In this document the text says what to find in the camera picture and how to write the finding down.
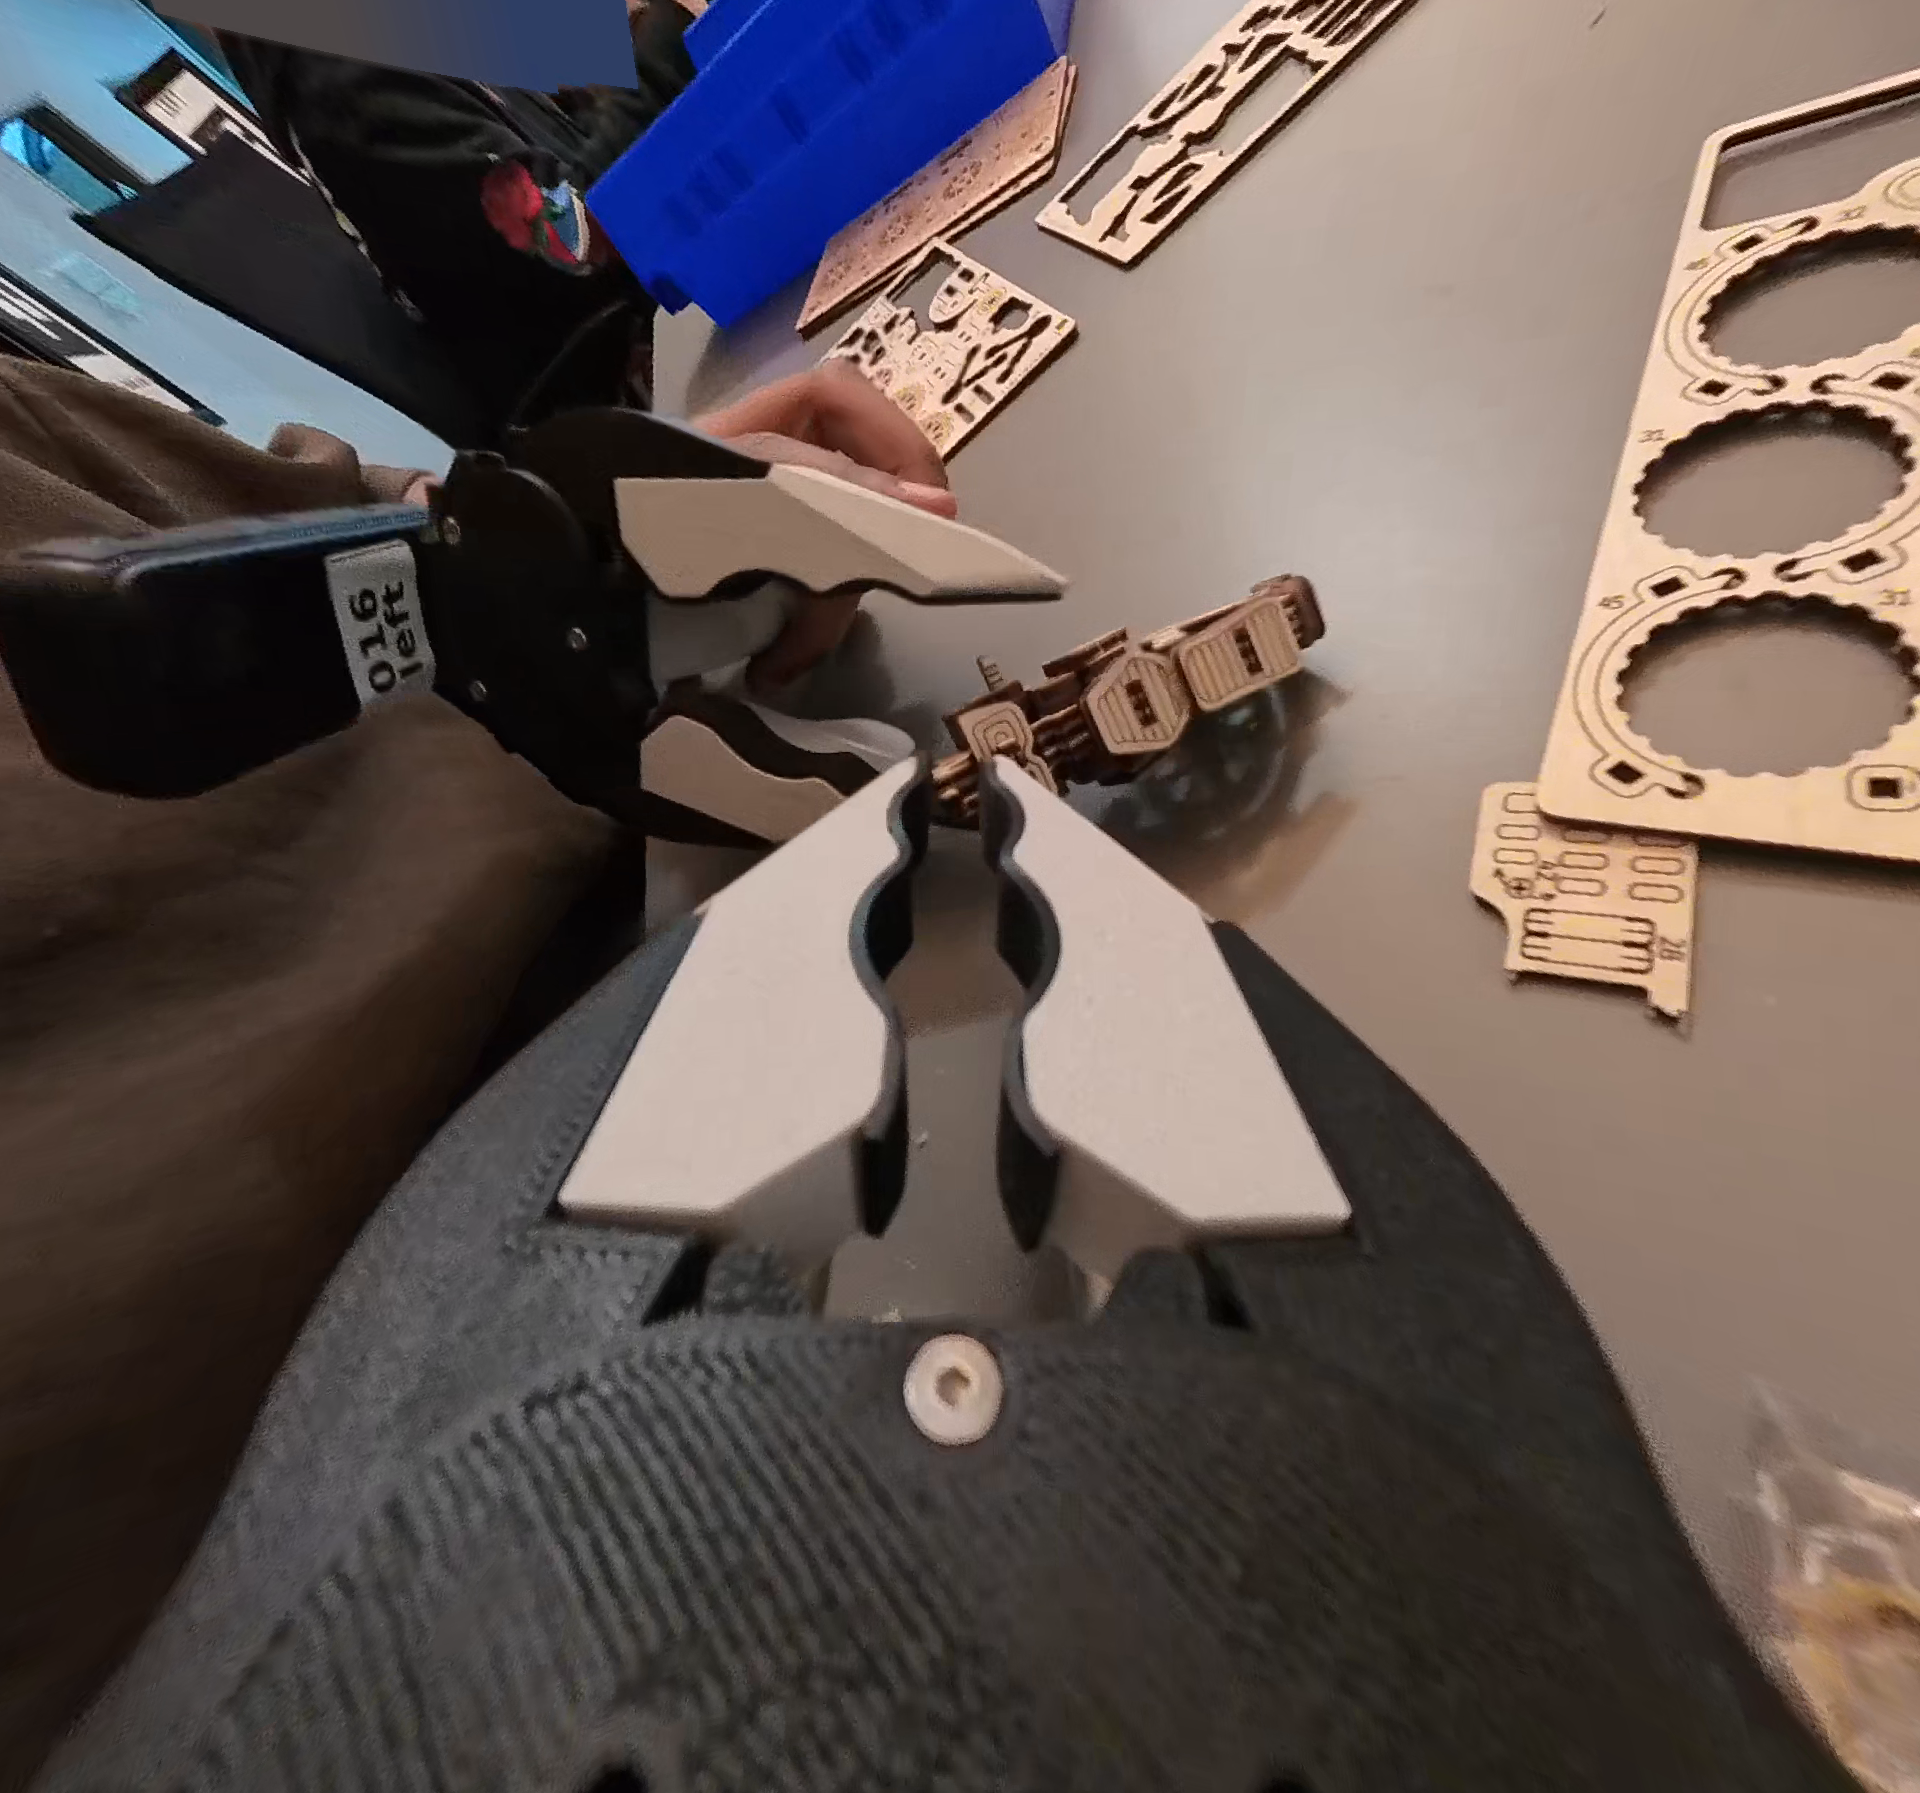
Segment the person's left hand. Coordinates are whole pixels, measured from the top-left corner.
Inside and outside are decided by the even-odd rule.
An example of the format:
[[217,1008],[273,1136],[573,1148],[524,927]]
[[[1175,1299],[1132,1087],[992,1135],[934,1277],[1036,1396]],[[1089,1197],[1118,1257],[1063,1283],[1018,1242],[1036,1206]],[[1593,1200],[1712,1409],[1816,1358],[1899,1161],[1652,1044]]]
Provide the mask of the person's left hand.
[[[897,497],[940,517],[957,515],[948,470],[922,429],[845,361],[823,361],[692,425],[767,463],[808,465]],[[853,625],[861,593],[808,593],[745,663],[755,696],[778,696],[827,660]]]

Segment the long wooden puzzle sheet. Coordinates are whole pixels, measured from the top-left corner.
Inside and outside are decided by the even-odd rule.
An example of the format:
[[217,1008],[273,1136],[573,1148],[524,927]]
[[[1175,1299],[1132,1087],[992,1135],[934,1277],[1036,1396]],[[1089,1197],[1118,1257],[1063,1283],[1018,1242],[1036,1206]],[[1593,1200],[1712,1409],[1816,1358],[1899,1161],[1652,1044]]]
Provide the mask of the long wooden puzzle sheet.
[[1322,97],[1417,0],[1247,0],[1038,214],[1128,268]]

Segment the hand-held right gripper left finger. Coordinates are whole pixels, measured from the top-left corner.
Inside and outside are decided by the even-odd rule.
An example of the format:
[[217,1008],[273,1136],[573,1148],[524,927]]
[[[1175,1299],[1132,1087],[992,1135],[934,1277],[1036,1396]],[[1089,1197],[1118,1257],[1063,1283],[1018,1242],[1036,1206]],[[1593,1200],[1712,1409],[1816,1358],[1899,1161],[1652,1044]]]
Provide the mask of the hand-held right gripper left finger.
[[803,1279],[906,1191],[906,1032],[927,768],[884,770],[705,901],[579,1155],[570,1222],[778,1253]]

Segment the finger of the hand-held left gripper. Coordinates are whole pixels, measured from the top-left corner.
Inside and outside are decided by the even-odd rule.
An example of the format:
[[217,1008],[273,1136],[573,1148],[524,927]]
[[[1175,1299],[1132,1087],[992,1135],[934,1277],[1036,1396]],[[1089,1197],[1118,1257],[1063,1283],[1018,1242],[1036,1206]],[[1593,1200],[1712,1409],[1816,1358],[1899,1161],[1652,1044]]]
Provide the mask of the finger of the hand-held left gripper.
[[612,481],[641,578],[655,686],[736,674],[779,691],[834,654],[866,593],[923,605],[1051,602],[1068,579],[1018,545],[861,477],[796,461]]
[[918,753],[894,724],[672,691],[640,741],[640,790],[662,839],[779,846]]

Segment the assembled wooden puzzle model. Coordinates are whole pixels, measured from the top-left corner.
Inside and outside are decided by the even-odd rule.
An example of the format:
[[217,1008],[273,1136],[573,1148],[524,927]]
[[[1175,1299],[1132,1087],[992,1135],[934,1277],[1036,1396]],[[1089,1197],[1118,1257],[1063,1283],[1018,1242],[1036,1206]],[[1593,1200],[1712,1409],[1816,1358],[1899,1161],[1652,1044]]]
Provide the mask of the assembled wooden puzzle model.
[[980,695],[943,716],[952,751],[927,770],[929,813],[940,825],[977,828],[981,775],[998,758],[1058,796],[1130,782],[1196,727],[1296,676],[1325,629],[1314,584],[1284,573],[1147,633],[1102,632],[1032,680],[980,655]]

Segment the stack of wooden puzzle sheets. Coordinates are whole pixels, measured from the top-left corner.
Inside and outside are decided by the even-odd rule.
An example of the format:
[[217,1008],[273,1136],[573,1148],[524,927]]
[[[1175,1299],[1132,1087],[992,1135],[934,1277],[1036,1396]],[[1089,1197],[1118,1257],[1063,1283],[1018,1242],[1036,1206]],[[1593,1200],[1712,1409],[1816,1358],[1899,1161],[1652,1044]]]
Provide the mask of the stack of wooden puzzle sheets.
[[1046,181],[1063,148],[1078,65],[1063,54],[826,244],[798,311],[805,337],[874,295],[940,241],[954,241]]

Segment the person's left forearm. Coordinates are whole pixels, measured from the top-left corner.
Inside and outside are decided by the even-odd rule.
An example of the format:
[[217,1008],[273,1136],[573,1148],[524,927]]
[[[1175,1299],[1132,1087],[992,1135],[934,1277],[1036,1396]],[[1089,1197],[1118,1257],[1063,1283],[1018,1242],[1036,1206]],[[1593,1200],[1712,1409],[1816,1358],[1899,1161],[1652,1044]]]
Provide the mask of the person's left forearm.
[[3,555],[48,540],[419,503],[434,483],[304,424],[251,446],[80,372],[1,357]]

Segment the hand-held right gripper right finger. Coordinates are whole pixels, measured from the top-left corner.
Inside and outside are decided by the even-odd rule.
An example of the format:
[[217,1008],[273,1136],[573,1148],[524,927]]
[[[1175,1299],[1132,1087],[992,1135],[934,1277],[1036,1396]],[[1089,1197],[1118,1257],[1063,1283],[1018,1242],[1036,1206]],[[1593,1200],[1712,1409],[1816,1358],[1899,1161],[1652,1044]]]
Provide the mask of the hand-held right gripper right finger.
[[981,770],[977,821],[1019,989],[993,1153],[1018,1249],[1110,1292],[1140,1253],[1343,1235],[1211,920],[1009,758]]

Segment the blue plastic bin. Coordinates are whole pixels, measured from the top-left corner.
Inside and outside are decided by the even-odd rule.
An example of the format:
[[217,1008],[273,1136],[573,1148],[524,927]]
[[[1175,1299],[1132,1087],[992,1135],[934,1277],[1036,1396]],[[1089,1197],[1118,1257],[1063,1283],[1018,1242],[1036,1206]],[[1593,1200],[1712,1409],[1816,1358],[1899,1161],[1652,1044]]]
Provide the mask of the blue plastic bin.
[[1068,52],[1074,0],[714,0],[588,192],[659,311],[730,326]]

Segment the small wooden slotted sheet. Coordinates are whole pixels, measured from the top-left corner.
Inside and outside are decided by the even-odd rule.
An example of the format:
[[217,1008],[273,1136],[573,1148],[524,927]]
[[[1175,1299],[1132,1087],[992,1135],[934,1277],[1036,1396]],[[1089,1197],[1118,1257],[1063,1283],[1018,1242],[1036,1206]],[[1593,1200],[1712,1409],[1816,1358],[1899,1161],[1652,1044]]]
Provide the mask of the small wooden slotted sheet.
[[1477,802],[1467,890],[1499,916],[1510,979],[1621,989],[1681,1027],[1692,1013],[1700,846],[1663,831],[1546,817],[1531,784]]

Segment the person's brown clothing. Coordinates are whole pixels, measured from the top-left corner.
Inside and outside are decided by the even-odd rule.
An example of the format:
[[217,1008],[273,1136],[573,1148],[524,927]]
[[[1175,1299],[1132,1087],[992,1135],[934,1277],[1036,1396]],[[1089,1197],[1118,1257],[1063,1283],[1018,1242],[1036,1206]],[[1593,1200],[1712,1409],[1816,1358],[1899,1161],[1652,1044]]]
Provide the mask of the person's brown clothing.
[[434,701],[190,801],[3,693],[1,1772],[168,1595],[326,1277],[637,932],[636,832]]

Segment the small clear plastic bag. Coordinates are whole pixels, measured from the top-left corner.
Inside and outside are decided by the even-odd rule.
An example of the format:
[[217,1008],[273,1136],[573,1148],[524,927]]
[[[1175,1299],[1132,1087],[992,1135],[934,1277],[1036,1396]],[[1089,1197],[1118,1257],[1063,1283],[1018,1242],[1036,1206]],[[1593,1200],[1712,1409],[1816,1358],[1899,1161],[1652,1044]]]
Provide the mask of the small clear plastic bag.
[[1754,1615],[1773,1673],[1862,1786],[1915,1788],[1915,1458],[1757,1384],[1747,1474]]

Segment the wooden sheet with round holes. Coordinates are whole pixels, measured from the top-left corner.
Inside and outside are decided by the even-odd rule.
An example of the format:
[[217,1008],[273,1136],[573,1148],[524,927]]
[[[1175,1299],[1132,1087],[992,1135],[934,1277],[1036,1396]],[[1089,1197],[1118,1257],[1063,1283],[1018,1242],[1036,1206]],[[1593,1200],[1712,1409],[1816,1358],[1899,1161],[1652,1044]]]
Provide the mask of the wooden sheet with round holes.
[[[1710,221],[1731,148],[1786,140],[1915,99],[1907,70],[1712,131],[1643,356],[1584,605],[1550,716],[1538,798],[1562,821],[1666,831],[1867,861],[1917,857],[1915,699],[1883,741],[1799,772],[1735,775],[1660,751],[1623,706],[1634,661],[1668,628],[1757,609],[1830,609],[1859,621],[1915,683],[1915,326],[1812,361],[1741,361],[1710,323],[1740,283],[1840,244],[1915,241],[1915,158],[1824,201]],[[1886,436],[1898,488],[1871,512],[1788,548],[1702,552],[1653,531],[1641,491],[1698,436],[1756,432],[1789,414]]]

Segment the grey desk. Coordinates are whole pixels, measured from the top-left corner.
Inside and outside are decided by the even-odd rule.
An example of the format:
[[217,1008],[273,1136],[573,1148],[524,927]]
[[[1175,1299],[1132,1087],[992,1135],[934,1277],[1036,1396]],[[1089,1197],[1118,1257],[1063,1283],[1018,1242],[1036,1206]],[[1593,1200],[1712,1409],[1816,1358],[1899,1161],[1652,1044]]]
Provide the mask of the grey desk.
[[1417,0],[1138,268],[1001,211],[967,248],[1078,337],[952,477],[1068,598],[878,598],[786,701],[937,741],[980,654],[1310,575],[1286,714],[1088,806],[1493,1172],[1745,1636],[1760,1394],[1915,1491],[1915,874],[1705,855],[1678,1032],[1508,981],[1470,850],[1538,770],[1703,137],[1914,64],[1915,0]]

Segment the square wooden puzzle sheet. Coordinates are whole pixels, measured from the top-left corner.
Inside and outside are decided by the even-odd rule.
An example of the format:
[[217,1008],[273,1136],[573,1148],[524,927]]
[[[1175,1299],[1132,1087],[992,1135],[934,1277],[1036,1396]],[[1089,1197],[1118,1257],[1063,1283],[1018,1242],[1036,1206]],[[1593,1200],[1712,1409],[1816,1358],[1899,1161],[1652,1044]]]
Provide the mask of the square wooden puzzle sheet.
[[934,239],[826,348],[892,399],[942,460],[1075,342],[1080,321]]

